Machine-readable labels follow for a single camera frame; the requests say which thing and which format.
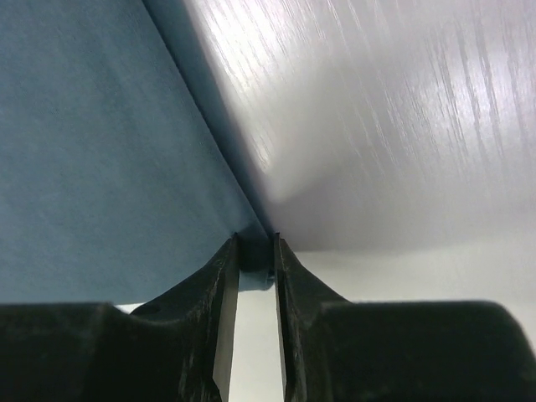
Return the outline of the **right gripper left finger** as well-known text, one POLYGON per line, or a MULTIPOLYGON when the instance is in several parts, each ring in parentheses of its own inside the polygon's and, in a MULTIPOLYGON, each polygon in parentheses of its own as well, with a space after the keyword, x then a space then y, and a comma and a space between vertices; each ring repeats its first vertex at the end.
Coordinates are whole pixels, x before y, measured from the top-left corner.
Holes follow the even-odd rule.
POLYGON ((239 245, 124 312, 108 302, 1 308, 4 401, 226 401, 239 245))

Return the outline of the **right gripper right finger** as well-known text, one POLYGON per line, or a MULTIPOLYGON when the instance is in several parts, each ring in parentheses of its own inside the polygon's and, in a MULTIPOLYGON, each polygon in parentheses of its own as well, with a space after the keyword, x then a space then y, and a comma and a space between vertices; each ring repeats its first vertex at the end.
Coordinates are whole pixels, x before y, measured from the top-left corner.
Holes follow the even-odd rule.
POLYGON ((535 356, 489 301, 351 302, 274 239, 287 401, 532 401, 535 356))

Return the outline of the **grey-blue t-shirt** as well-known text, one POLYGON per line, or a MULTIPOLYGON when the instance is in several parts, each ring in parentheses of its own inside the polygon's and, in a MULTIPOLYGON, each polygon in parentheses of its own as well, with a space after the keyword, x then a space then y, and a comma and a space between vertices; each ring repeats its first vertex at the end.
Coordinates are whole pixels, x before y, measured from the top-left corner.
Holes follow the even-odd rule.
POLYGON ((182 3, 2 2, 2 302, 144 302, 233 234, 269 288, 237 157, 182 3))

